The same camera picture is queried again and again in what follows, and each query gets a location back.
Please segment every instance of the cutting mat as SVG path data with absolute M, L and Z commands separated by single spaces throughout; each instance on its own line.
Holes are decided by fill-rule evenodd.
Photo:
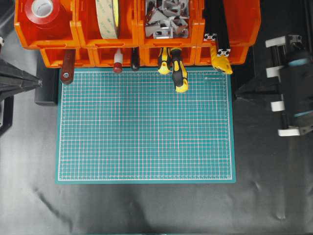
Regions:
M 155 68 L 75 70 L 59 89 L 56 182 L 235 182 L 230 78 L 188 72 L 178 94 Z

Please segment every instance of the red tape roll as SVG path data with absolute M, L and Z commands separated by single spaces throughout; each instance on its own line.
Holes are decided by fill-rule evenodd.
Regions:
M 59 0 L 27 0 L 25 4 L 27 18 L 40 29 L 69 30 L 65 8 Z

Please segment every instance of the orange bin rack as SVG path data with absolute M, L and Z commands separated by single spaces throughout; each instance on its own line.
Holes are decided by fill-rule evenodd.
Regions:
M 114 54 L 116 53 L 117 48 L 97 48 L 93 49 L 93 57 L 95 61 L 95 65 L 97 67 L 113 67 L 114 65 Z M 121 52 L 123 53 L 123 67 L 129 67 L 131 65 L 131 54 L 132 48 L 125 47 L 121 48 Z M 144 66 L 144 54 L 143 49 L 139 49 L 139 57 L 140 57 L 140 66 Z
M 47 68 L 61 68 L 66 49 L 41 49 L 40 53 L 43 57 Z M 90 49 L 77 48 L 75 57 L 75 67 L 94 67 L 93 51 Z
M 138 0 L 138 37 L 140 47 L 195 47 L 199 30 L 199 0 L 189 1 L 188 38 L 154 39 L 145 33 L 145 0 Z
M 25 14 L 26 0 L 16 0 L 14 26 L 20 39 L 21 45 L 26 49 L 42 48 L 77 48 L 80 46 L 75 25 L 76 0 L 60 0 L 66 9 L 68 21 L 64 27 L 68 27 L 66 34 L 59 34 L 51 37 L 44 31 L 37 28 Z
M 202 66 L 211 64 L 210 49 L 215 42 L 204 41 L 205 19 L 203 17 L 205 0 L 199 0 L 199 36 L 195 64 Z M 224 0 L 225 15 L 231 54 L 231 64 L 239 65 L 246 61 L 250 46 L 255 44 L 260 25 L 260 0 Z
M 76 27 L 80 44 L 85 48 L 137 47 L 137 0 L 120 0 L 118 39 L 102 39 L 95 0 L 76 0 Z
M 181 47 L 182 60 L 185 66 L 192 66 L 195 64 L 196 47 Z M 157 58 L 160 54 L 160 48 L 144 48 L 145 66 L 156 67 L 158 66 Z

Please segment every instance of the tool handle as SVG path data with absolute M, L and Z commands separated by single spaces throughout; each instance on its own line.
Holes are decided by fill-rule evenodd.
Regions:
M 178 93 L 184 93 L 188 90 L 188 73 L 181 58 L 181 49 L 177 47 L 172 48 L 171 54 L 173 62 L 172 80 L 175 90 Z
M 61 74 L 61 81 L 65 85 L 71 84 L 74 80 L 75 56 L 75 49 L 65 50 Z
M 133 71 L 138 71 L 140 68 L 139 48 L 132 49 L 131 68 Z
M 217 56 L 216 46 L 210 48 L 211 52 L 211 63 L 213 68 L 216 70 L 222 71 L 226 74 L 232 74 L 233 70 L 231 69 L 230 62 L 226 56 Z
M 123 54 L 120 48 L 116 50 L 114 54 L 114 65 L 113 65 L 113 72 L 121 73 L 123 71 Z
M 162 75 L 167 75 L 171 71 L 171 56 L 170 50 L 167 47 L 162 47 L 157 59 L 158 72 Z

